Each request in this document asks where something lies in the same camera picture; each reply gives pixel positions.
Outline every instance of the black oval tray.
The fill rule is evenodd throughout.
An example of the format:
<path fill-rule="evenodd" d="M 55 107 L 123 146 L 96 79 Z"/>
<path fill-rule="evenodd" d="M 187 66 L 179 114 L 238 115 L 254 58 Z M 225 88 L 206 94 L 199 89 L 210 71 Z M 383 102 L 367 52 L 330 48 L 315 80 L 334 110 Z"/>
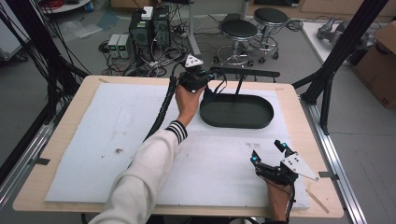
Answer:
<path fill-rule="evenodd" d="M 272 105 L 260 96 L 217 94 L 200 104 L 202 120 L 214 127 L 261 129 L 274 118 Z"/>

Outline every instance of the black stool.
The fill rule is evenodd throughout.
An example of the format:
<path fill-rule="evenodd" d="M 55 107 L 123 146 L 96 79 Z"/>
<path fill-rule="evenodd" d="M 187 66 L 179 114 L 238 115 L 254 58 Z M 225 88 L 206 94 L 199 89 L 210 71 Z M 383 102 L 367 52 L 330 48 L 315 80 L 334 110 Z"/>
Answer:
<path fill-rule="evenodd" d="M 251 46 L 264 51 L 264 56 L 259 59 L 259 63 L 265 62 L 267 52 L 271 50 L 275 51 L 273 58 L 277 59 L 279 57 L 279 48 L 276 40 L 271 37 L 271 34 L 278 27 L 282 27 L 286 24 L 288 16 L 278 9 L 262 7 L 254 11 L 253 18 L 263 26 L 262 33 L 259 34 L 261 36 L 260 42 L 258 44 L 250 43 Z"/>
<path fill-rule="evenodd" d="M 248 51 L 239 47 L 239 42 L 249 41 L 253 38 L 257 34 L 256 26 L 248 21 L 227 20 L 221 24 L 220 31 L 224 36 L 230 37 L 233 40 L 233 44 L 219 48 L 214 62 L 223 61 L 221 66 L 224 63 L 231 65 L 247 63 L 249 66 L 253 66 L 254 62 L 251 60 Z M 226 52 L 224 49 L 231 49 L 231 53 L 228 53 L 230 51 Z"/>

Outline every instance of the person's hand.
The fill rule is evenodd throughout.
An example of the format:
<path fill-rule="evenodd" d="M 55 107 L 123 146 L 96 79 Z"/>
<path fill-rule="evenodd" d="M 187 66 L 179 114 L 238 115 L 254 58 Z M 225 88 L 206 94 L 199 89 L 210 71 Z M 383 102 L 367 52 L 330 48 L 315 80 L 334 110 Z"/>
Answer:
<path fill-rule="evenodd" d="M 268 188 L 268 200 L 273 221 L 286 221 L 286 207 L 290 197 L 290 185 L 278 185 L 274 181 L 265 179 Z"/>
<path fill-rule="evenodd" d="M 184 127 L 187 127 L 194 117 L 198 108 L 199 97 L 204 89 L 205 87 L 202 87 L 196 92 L 190 92 L 180 85 L 176 88 L 175 97 L 179 112 L 177 120 L 180 121 Z"/>

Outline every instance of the white sleeve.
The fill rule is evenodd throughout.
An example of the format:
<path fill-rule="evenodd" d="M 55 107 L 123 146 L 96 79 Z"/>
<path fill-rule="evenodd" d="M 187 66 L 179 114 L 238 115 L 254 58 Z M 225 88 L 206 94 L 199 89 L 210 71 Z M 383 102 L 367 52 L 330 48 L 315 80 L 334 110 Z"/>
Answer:
<path fill-rule="evenodd" d="M 134 154 L 130 167 L 116 177 L 104 211 L 90 224 L 146 223 L 169 176 L 178 144 L 186 137 L 184 126 L 175 120 L 148 138 Z"/>

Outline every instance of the wooden table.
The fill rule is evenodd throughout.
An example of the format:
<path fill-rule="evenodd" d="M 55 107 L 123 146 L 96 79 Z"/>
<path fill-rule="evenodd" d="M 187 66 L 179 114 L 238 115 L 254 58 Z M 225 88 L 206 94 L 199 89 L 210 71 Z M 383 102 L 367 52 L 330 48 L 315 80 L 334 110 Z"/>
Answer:
<path fill-rule="evenodd" d="M 49 140 L 41 158 L 49 159 L 48 165 L 37 164 L 24 183 L 13 208 L 18 211 L 62 211 L 62 212 L 101 212 L 103 203 L 49 203 L 45 196 L 50 188 L 60 160 L 89 107 L 96 89 L 101 83 L 130 83 L 138 85 L 167 85 L 168 78 L 148 77 L 86 77 L 75 98 L 66 110 L 64 117 Z M 211 89 L 219 81 L 209 83 Z M 228 87 L 236 88 L 236 81 L 229 81 Z M 294 147 L 309 166 L 316 172 L 326 172 L 318 145 L 309 127 L 304 111 L 294 88 L 290 84 L 245 82 L 243 88 L 275 91 L 289 137 Z M 341 217 L 344 214 L 338 195 L 330 178 L 318 182 L 305 178 L 306 192 L 311 204 L 307 210 L 293 210 L 292 217 Z M 269 217 L 268 208 L 250 207 L 205 207 L 205 206 L 156 206 L 154 214 L 188 216 L 230 216 L 230 217 Z"/>

